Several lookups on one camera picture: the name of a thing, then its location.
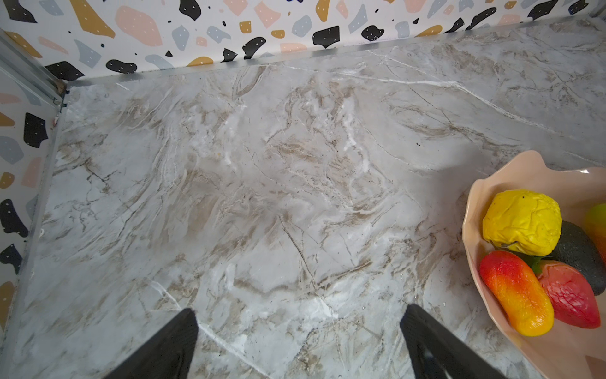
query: marble countertop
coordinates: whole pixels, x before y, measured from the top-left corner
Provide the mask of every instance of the marble countertop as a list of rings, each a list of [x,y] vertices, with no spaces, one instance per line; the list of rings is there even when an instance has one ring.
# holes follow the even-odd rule
[[[521,151],[606,165],[601,25],[73,88],[11,378],[102,378],[185,307],[189,378],[413,378],[411,303],[540,378],[461,223]]]

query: terrazzo pattern wall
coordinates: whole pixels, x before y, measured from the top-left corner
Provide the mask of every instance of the terrazzo pattern wall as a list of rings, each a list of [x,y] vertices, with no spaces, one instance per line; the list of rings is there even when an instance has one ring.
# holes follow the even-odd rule
[[[0,347],[56,114],[56,107],[0,72]]]
[[[3,1],[5,32],[68,81],[575,15],[588,13],[598,2]]]

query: avocado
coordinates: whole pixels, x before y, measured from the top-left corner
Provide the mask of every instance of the avocado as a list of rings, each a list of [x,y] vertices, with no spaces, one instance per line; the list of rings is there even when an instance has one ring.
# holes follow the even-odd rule
[[[562,235],[551,254],[545,257],[577,269],[589,282],[593,294],[598,296],[606,289],[606,266],[591,239],[583,229],[562,222]]]

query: fruit bowl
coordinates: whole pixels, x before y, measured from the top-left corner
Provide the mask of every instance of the fruit bowl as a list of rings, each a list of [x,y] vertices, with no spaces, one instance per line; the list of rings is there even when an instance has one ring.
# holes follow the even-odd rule
[[[481,259],[494,247],[482,239],[482,219],[493,197],[510,189],[527,189],[555,199],[566,221],[583,226],[587,211],[606,203],[606,169],[555,171],[535,151],[519,154],[486,179],[473,183],[463,221],[463,244],[473,281],[499,330],[547,379],[606,378],[606,292],[596,297],[602,318],[597,329],[581,329],[559,320],[540,337],[525,337],[507,321],[507,314],[479,274]]]

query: yellow lemon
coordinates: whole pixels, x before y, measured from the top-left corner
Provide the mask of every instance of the yellow lemon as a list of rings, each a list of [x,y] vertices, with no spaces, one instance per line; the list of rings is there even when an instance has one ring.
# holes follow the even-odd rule
[[[544,257],[562,232],[558,203],[528,190],[497,193],[482,220],[484,239],[496,247]]]

